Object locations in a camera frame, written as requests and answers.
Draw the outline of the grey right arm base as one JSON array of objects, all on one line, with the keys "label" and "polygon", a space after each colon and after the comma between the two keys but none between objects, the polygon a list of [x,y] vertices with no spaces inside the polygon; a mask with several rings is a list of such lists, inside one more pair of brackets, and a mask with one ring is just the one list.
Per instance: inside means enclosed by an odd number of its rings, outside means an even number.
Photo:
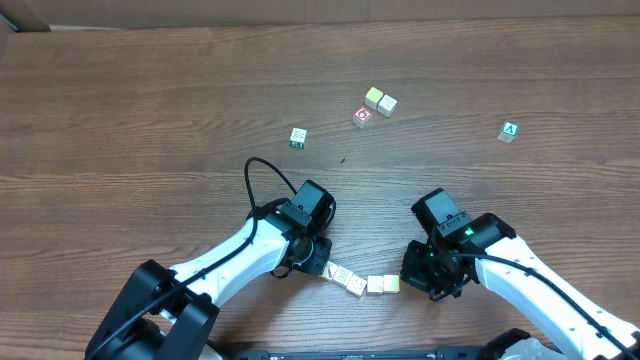
[{"label": "grey right arm base", "polygon": [[477,360],[567,360],[567,357],[543,345],[528,332],[512,328],[488,342]]}]

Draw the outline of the wooden block with dots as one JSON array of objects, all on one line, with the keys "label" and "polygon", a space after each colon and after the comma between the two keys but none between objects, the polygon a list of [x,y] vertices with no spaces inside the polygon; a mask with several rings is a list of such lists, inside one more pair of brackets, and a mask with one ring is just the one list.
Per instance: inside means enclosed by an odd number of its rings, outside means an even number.
[{"label": "wooden block with dots", "polygon": [[357,297],[361,297],[367,287],[367,281],[357,275],[352,275],[347,283],[346,290]]}]

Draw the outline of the wooden block with squiggle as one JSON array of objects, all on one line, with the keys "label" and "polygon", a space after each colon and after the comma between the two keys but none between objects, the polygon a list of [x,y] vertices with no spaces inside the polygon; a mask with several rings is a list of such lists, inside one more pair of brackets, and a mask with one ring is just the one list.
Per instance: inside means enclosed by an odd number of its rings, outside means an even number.
[{"label": "wooden block with squiggle", "polygon": [[370,275],[367,277],[367,293],[382,294],[384,292],[384,277],[379,275]]}]

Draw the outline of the wooden block number three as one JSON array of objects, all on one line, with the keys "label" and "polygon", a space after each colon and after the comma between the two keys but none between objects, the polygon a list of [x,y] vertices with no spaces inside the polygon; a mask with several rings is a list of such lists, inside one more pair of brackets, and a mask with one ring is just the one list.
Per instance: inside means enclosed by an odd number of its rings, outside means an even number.
[{"label": "wooden block number three", "polygon": [[400,276],[397,274],[385,274],[383,276],[383,292],[398,293],[400,291]]}]

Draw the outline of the wooden block with hammer picture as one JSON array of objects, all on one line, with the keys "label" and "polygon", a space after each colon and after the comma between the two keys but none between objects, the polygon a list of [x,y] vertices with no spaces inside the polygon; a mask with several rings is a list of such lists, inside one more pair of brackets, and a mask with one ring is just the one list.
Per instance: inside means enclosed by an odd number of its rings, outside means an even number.
[{"label": "wooden block with hammer picture", "polygon": [[338,265],[334,264],[331,261],[328,261],[324,266],[321,277],[326,281],[332,282],[338,268]]}]

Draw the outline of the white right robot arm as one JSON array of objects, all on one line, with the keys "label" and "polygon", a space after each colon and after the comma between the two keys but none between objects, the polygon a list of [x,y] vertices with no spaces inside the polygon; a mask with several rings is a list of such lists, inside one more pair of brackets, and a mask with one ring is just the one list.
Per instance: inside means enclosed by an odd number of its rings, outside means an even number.
[{"label": "white right robot arm", "polygon": [[581,294],[497,216],[416,217],[428,239],[409,243],[400,277],[430,300],[457,298],[474,282],[518,309],[568,359],[638,358],[638,327]]}]

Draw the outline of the yellow sided wooden block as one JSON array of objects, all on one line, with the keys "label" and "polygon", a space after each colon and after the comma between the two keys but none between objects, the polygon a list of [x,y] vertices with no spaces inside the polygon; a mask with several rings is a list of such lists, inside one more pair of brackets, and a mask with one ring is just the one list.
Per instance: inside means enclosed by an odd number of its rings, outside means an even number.
[{"label": "yellow sided wooden block", "polygon": [[335,273],[332,277],[332,281],[344,288],[346,288],[351,281],[353,276],[353,272],[347,268],[342,266],[338,266],[335,270]]}]

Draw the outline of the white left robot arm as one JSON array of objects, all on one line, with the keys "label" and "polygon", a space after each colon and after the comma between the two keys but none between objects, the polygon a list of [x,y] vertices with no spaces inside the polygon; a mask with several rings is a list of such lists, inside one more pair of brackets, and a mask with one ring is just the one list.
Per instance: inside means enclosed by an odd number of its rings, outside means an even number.
[{"label": "white left robot arm", "polygon": [[91,338],[88,359],[215,359],[207,341],[221,307],[255,278],[284,266],[320,275],[332,242],[312,217],[251,216],[205,254],[165,268],[138,266]]}]

